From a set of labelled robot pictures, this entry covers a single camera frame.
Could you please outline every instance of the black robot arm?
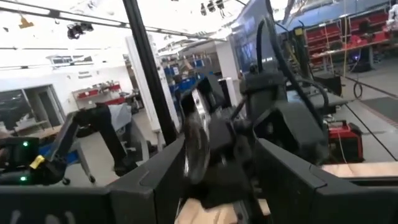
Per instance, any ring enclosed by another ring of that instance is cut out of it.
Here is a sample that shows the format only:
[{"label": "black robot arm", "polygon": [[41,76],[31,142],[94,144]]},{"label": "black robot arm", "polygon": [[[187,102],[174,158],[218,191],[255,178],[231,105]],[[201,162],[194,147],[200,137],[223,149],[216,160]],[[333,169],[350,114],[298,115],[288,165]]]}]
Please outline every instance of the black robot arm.
[{"label": "black robot arm", "polygon": [[[38,155],[29,166],[2,172],[0,185],[21,184],[21,177],[26,180],[23,184],[27,185],[50,185],[61,181],[67,168],[68,153],[80,126],[90,126],[99,131],[114,159],[116,175],[122,176],[137,167],[136,155],[126,151],[116,135],[108,106],[98,104],[96,108],[68,114],[50,151],[45,156]],[[25,138],[10,138],[10,140],[22,143]]]}]

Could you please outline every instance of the metal pole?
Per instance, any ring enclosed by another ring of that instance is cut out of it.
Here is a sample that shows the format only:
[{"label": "metal pole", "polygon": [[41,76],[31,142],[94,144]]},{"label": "metal pole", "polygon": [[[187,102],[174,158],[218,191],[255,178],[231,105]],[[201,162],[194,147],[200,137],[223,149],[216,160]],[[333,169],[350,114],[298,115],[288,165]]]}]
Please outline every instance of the metal pole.
[{"label": "metal pole", "polygon": [[152,97],[152,101],[154,102],[160,128],[166,145],[169,145],[176,140],[177,130],[175,129],[169,107],[167,106],[159,74],[157,73],[155,59],[153,57],[144,23],[142,22],[141,13],[138,8],[138,3],[137,0],[123,0],[123,3],[126,8],[132,36],[136,43],[139,58],[148,83],[148,89]]}]

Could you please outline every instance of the blue bin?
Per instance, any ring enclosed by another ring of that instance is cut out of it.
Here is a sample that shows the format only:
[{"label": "blue bin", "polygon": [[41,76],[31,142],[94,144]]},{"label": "blue bin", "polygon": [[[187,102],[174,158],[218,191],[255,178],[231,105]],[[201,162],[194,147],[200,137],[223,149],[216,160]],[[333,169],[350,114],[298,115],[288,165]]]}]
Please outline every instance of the blue bin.
[{"label": "blue bin", "polygon": [[[45,156],[47,153],[49,153],[51,149],[52,144],[45,145],[39,149],[39,154],[42,156]],[[79,155],[77,151],[69,152],[67,156],[67,162],[69,165],[74,164],[79,161]]]}]

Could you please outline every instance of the ceiling beam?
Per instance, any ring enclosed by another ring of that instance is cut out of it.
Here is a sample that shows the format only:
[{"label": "ceiling beam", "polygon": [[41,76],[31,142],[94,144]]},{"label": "ceiling beam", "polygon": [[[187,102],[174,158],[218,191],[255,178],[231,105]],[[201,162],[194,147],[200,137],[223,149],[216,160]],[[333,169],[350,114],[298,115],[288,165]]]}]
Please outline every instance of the ceiling beam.
[{"label": "ceiling beam", "polygon": [[[67,11],[61,11],[56,9],[49,9],[46,7],[34,6],[26,3],[12,2],[7,0],[0,0],[0,11],[14,12],[18,14],[27,14],[32,16],[46,17],[51,19],[59,19],[64,21],[72,22],[84,22],[89,24],[96,24],[100,26],[116,27],[123,29],[130,29],[128,22],[116,21],[112,19],[103,19],[95,16],[86,16],[80,14],[74,14]],[[161,29],[156,27],[146,27],[147,32],[154,32],[159,34],[179,35],[183,37],[197,38],[203,40],[217,40],[225,41],[223,39],[212,39],[206,36],[200,36],[195,34],[188,34],[185,32],[179,32],[174,30]]]}]

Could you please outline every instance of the yellow label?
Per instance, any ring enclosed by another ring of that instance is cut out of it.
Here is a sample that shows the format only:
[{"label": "yellow label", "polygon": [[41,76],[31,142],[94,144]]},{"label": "yellow label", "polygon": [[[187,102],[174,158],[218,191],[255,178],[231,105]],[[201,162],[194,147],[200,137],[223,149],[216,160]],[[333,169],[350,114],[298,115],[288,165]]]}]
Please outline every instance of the yellow label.
[{"label": "yellow label", "polygon": [[37,169],[38,166],[39,166],[42,162],[44,162],[44,160],[45,160],[45,159],[44,159],[43,156],[38,155],[38,156],[36,157],[36,159],[30,164],[30,167],[33,168],[33,169]]},{"label": "yellow label", "polygon": [[301,29],[301,28],[295,29],[295,30],[294,30],[294,33],[295,33],[296,35],[303,35],[303,29]]}]

